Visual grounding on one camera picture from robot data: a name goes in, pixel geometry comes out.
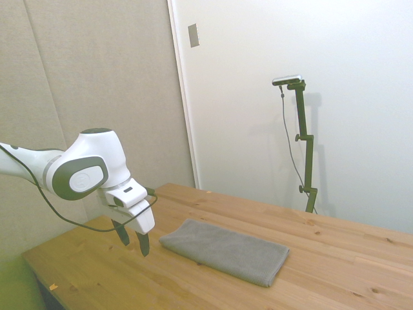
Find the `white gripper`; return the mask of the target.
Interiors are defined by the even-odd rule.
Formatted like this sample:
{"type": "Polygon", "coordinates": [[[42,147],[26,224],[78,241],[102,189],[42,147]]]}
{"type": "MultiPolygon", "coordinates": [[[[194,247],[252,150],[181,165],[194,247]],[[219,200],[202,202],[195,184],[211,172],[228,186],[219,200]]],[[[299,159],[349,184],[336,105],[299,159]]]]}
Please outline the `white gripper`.
{"type": "Polygon", "coordinates": [[[130,243],[129,235],[122,223],[136,232],[141,254],[146,257],[150,252],[149,233],[155,225],[152,209],[147,200],[142,200],[130,208],[107,207],[107,216],[112,219],[112,225],[123,245],[130,243]]]}

